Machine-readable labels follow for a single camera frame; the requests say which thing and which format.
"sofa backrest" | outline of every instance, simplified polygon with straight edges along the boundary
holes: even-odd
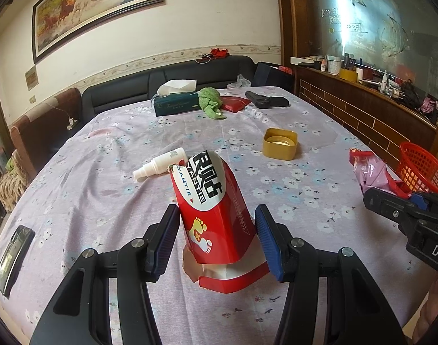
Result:
[[[80,92],[71,88],[42,101],[11,125],[11,140],[30,180],[66,142],[69,116],[79,120],[80,102]]]
[[[205,87],[220,89],[236,82],[239,74],[252,80],[255,71],[256,64],[243,55],[229,55],[206,64],[187,61],[140,71],[85,89],[82,95],[82,120],[87,123],[101,112],[149,100],[168,80],[196,80],[197,91]]]

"floor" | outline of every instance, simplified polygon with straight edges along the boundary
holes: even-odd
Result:
[[[4,220],[3,223],[0,227],[0,233],[3,229],[3,227],[5,226],[5,223],[7,222],[9,216],[11,213],[8,213]],[[404,334],[408,337],[412,338],[412,333],[413,330],[415,328],[416,322],[418,320],[418,317],[420,316],[420,309],[422,308],[423,304],[426,302],[426,299],[424,299],[424,301],[422,302],[422,304],[420,305],[420,308],[418,309],[418,311],[415,313],[415,315],[413,316],[412,319],[409,320],[409,322],[404,326]],[[24,335],[24,333],[21,332],[21,329],[16,325],[16,323],[11,320],[11,318],[8,316],[8,314],[2,309],[1,305],[0,305],[0,317],[2,318],[2,320],[4,321],[4,323],[7,325],[8,329],[15,335],[15,337],[20,341],[20,343],[22,345],[29,345],[29,339],[27,338],[26,335]]]

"black leather sofa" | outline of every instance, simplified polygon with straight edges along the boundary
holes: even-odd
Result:
[[[239,74],[252,81],[255,72],[256,64],[243,55],[229,55],[206,64],[187,61],[140,71],[85,89],[82,121],[86,124],[101,112],[150,100],[168,80],[196,80],[197,91],[205,87],[221,89],[236,82]]]

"yellow footprint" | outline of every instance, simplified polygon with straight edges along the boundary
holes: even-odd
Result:
[[[192,229],[188,232],[192,242],[197,244],[202,251],[209,253],[211,251],[211,246],[213,243],[210,240],[206,240],[201,234],[206,231],[208,227],[199,218],[195,218],[193,221]]]

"green cloth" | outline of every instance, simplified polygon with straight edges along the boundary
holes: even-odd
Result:
[[[222,100],[220,99],[220,93],[214,88],[203,88],[198,92],[198,101],[200,108],[211,119],[225,119],[226,116],[220,111],[222,106]]]
[[[11,158],[8,160],[7,164],[5,165],[5,168],[7,169],[8,172],[14,169],[13,161]]]

